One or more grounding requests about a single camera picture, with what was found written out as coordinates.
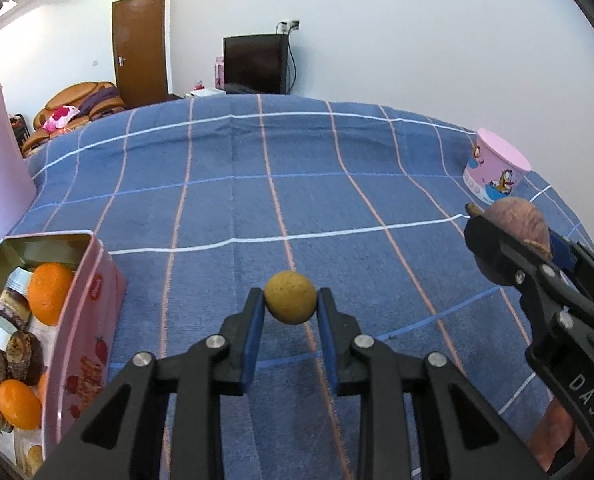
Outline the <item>person right hand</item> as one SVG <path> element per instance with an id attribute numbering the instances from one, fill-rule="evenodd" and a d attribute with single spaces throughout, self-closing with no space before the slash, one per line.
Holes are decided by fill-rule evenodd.
<path id="1" fill-rule="evenodd" d="M 544 471 L 554 463 L 556 454 L 570 439 L 574 439 L 574 457 L 578 462 L 589 452 L 584 437 L 562 404 L 554 398 L 536 425 L 527 442 L 527 448 Z"/>

